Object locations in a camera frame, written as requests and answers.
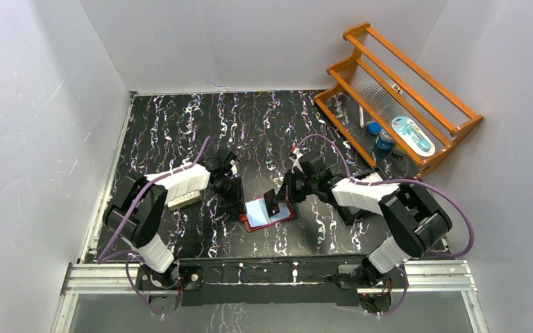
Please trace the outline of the red card holder wallet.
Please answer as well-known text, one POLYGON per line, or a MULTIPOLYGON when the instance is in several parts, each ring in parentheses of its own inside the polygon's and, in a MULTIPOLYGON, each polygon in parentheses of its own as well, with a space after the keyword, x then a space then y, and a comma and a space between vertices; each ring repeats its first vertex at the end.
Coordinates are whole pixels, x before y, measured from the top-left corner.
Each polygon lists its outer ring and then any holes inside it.
POLYGON ((275 207, 279 209, 278 212, 269 215, 263 198, 246 202, 246 212, 239 215, 239 221, 245 225, 247 232, 254 232, 294 218, 291 206, 287 203, 276 203, 275 207))

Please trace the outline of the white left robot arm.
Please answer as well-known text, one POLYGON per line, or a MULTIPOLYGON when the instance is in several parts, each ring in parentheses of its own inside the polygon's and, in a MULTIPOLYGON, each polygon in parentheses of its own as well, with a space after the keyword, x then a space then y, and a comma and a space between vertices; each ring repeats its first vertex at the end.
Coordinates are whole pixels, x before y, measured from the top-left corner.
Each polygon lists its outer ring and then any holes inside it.
POLYGON ((158 234, 168 202, 195 191, 209 189, 219 197, 220 208, 234 216, 246 213, 242 179, 237 175, 238 157, 218 148, 198 163, 186 164, 151 179, 126 176, 119 182, 103 215, 103 224, 122 238, 153 271, 153 280, 163 289, 179 281, 175 257, 158 234))

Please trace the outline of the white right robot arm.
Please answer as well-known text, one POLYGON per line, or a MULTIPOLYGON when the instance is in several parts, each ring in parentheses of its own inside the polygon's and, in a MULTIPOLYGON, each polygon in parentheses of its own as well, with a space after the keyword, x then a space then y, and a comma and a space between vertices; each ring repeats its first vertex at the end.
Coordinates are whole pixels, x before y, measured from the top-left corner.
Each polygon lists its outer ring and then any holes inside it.
POLYGON ((333 173, 318 153, 297 155, 278 191, 265 196, 268 213, 278 213, 279 204, 301 203, 308 196, 333 206, 344 220, 351 209, 383 217, 389 237, 361 263, 348 270, 339 268, 331 281, 342 286, 381 287, 391 271, 412 258, 420 258, 452 229, 452 221, 424 185, 406 179, 399 183, 372 183, 333 173))

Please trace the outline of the credit card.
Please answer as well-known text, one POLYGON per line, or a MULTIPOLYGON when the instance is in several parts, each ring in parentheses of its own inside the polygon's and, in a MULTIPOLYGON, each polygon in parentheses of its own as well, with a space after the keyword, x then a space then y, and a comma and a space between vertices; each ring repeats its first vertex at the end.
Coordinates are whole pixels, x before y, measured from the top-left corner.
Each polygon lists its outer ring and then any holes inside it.
POLYGON ((264 195, 264 202, 268 216, 273 216, 279 212, 278 205, 273 201, 274 195, 264 195))

